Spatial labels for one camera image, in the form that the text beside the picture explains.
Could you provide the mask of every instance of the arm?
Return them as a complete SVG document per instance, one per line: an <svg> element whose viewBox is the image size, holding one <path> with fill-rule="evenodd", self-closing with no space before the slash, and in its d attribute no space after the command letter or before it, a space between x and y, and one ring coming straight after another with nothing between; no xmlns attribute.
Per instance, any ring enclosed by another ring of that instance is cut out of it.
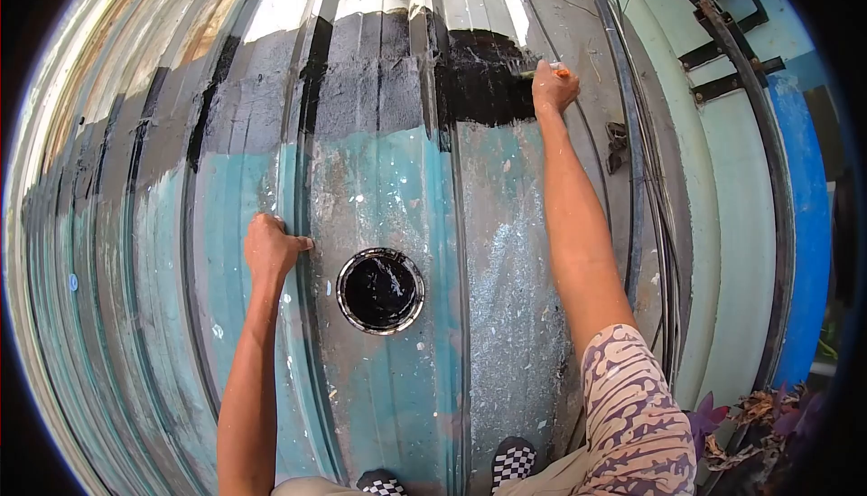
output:
<svg viewBox="0 0 867 496"><path fill-rule="evenodd" d="M222 494L265 496L274 488L276 308L286 274L310 239L284 234L284 223L257 212L247 227L244 258L252 294L217 423L217 479Z"/></svg>
<svg viewBox="0 0 867 496"><path fill-rule="evenodd" d="M635 319L623 292L599 199L572 149L563 111L578 97L578 78L556 76L540 61L533 104L545 144L545 226L550 267L581 360L591 338Z"/></svg>

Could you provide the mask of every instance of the left hand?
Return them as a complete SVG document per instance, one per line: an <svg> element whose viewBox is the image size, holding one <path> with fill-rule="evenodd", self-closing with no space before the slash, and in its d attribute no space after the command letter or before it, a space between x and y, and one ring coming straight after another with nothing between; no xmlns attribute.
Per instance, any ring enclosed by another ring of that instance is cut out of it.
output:
<svg viewBox="0 0 867 496"><path fill-rule="evenodd" d="M257 211L247 225L244 258L250 266L253 285L281 285L298 261L298 253L313 248L313 240L285 232L280 218Z"/></svg>

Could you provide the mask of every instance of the purple plant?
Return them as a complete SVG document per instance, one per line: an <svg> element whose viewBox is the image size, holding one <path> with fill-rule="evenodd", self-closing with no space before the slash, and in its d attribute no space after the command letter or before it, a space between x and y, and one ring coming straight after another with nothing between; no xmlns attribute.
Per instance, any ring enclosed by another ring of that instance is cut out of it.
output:
<svg viewBox="0 0 867 496"><path fill-rule="evenodd" d="M705 438L720 427L720 423L728 415L728 406L713 408L713 392L701 399L699 407L695 411L687 412L689 428L692 431L693 443L695 444L695 458L701 458L704 453Z"/></svg>
<svg viewBox="0 0 867 496"><path fill-rule="evenodd" d="M818 420L818 412L825 397L822 393L804 393L798 401L797 409L782 415L775 415L774 431L782 436L795 434L809 436Z"/></svg>

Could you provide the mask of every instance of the checkered sneaker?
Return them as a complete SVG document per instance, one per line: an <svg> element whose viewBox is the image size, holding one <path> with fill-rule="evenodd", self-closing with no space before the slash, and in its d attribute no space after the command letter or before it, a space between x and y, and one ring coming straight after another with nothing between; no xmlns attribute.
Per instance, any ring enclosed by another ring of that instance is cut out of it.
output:
<svg viewBox="0 0 867 496"><path fill-rule="evenodd" d="M499 444L493 457L493 486L491 493L497 491L505 480L526 479L536 464L536 449L521 438L506 438Z"/></svg>
<svg viewBox="0 0 867 496"><path fill-rule="evenodd" d="M406 491L398 482L396 476L389 470L378 469L364 472L356 487L363 492L379 494L379 496L406 496Z"/></svg>

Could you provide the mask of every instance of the wrist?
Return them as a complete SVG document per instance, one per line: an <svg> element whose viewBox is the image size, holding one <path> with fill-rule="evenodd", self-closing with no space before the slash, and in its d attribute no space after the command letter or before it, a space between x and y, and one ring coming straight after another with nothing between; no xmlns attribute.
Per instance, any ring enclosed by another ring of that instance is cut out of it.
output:
<svg viewBox="0 0 867 496"><path fill-rule="evenodd" d="M276 275L257 276L252 280L252 297L265 301L277 298L283 290L284 281L284 277Z"/></svg>
<svg viewBox="0 0 867 496"><path fill-rule="evenodd" d="M557 108L557 105L550 102L549 100L544 100L540 102L533 103L536 108L536 118L538 119L540 116L552 117L556 116L558 118L563 117L560 113L560 110Z"/></svg>

